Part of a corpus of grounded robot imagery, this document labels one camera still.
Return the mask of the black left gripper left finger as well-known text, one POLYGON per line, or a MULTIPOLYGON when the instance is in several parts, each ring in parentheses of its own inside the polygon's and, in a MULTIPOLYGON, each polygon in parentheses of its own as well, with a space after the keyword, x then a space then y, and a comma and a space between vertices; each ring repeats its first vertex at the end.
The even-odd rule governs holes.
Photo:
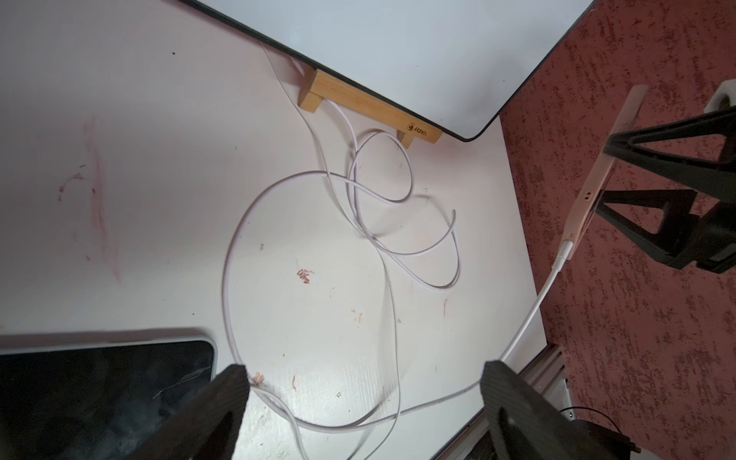
POLYGON ((230 459, 249 393, 245 366, 228 366, 128 458, 230 459))

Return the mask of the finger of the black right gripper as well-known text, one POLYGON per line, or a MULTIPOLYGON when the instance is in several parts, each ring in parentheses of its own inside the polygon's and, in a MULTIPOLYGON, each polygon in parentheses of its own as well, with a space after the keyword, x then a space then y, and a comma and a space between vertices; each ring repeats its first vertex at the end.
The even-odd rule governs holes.
POLYGON ((718 201, 698 216, 696 197, 693 190, 605 191, 596 214, 660 264, 724 274, 735 268, 735 205, 718 201), (624 206, 656 210, 659 222, 643 227, 621 214, 624 206))
POLYGON ((735 108, 716 110, 669 125, 609 137, 604 153, 725 203, 735 201, 735 108), (718 135, 724 145, 715 160, 648 149, 648 143, 718 135))

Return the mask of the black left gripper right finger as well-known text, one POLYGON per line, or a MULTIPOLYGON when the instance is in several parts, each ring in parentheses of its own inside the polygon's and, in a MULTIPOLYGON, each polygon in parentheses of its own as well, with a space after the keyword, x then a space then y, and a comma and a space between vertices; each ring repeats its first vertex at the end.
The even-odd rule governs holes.
POLYGON ((498 459, 614 458, 502 361, 485 363, 479 387, 498 459))

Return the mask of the black phone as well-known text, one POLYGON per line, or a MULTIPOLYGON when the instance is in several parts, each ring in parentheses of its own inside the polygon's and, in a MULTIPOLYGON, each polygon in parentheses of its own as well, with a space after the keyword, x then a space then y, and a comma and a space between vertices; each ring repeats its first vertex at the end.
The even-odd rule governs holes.
POLYGON ((124 459, 210 383, 205 339, 1 354, 4 459, 124 459))

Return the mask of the pink-cased phone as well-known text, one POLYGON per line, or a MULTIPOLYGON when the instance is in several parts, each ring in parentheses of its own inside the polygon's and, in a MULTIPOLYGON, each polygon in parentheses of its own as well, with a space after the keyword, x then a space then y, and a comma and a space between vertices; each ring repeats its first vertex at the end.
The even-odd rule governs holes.
MULTIPOLYGON (((632 130, 648 90, 649 86, 646 84, 632 87, 609 134, 613 135, 632 130)), ((568 258, 572 257, 583 239, 583 235, 592 219, 597 199, 607 184, 614 163, 615 158, 605 153, 604 149, 601 149, 581 191, 570 208, 567 221, 563 227, 561 243, 561 247, 570 248, 568 258)))

